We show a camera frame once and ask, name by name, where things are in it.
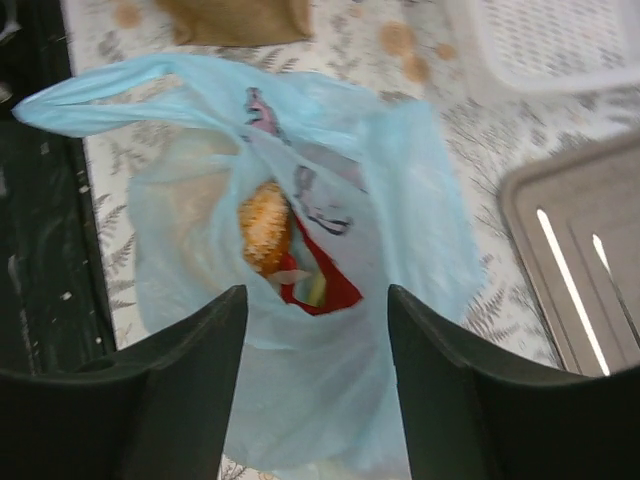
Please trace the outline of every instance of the patterned tablecloth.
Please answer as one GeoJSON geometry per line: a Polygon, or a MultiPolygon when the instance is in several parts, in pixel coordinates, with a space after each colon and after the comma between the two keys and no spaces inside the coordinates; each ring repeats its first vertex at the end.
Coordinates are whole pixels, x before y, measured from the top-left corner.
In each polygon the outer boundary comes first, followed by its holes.
{"type": "MultiPolygon", "coordinates": [[[[272,72],[314,70],[393,100],[412,96],[441,112],[446,140],[473,214],[488,283],[469,309],[475,333],[538,362],[557,365],[496,202],[506,172],[590,138],[640,123],[640,89],[484,108],[467,99],[464,73],[442,2],[314,0],[313,41],[254,49],[175,47],[169,17],[153,0],[66,0],[76,72],[158,51],[218,55],[272,72]]],[[[138,101],[175,80],[161,79],[118,101],[138,101]]],[[[89,138],[87,158],[105,275],[119,347],[144,338],[134,287],[135,236],[127,182],[167,145],[175,128],[142,122],[89,138]]],[[[266,480],[225,460],[221,476],[266,480]]]]}

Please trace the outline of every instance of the orange food item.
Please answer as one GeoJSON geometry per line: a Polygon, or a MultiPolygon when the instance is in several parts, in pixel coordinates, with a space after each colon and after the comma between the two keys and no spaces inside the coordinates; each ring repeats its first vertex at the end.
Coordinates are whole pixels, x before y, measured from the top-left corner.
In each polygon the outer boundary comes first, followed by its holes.
{"type": "Polygon", "coordinates": [[[245,261],[263,277],[276,273],[291,244],[289,205],[278,184],[260,185],[238,209],[238,222],[245,261]]]}

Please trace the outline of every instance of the white plastic piece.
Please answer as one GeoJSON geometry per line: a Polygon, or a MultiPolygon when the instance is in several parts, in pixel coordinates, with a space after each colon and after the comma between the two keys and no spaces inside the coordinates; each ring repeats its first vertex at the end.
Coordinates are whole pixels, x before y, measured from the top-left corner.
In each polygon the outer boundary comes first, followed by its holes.
{"type": "Polygon", "coordinates": [[[638,0],[447,0],[471,95],[574,94],[640,83],[638,0]]]}

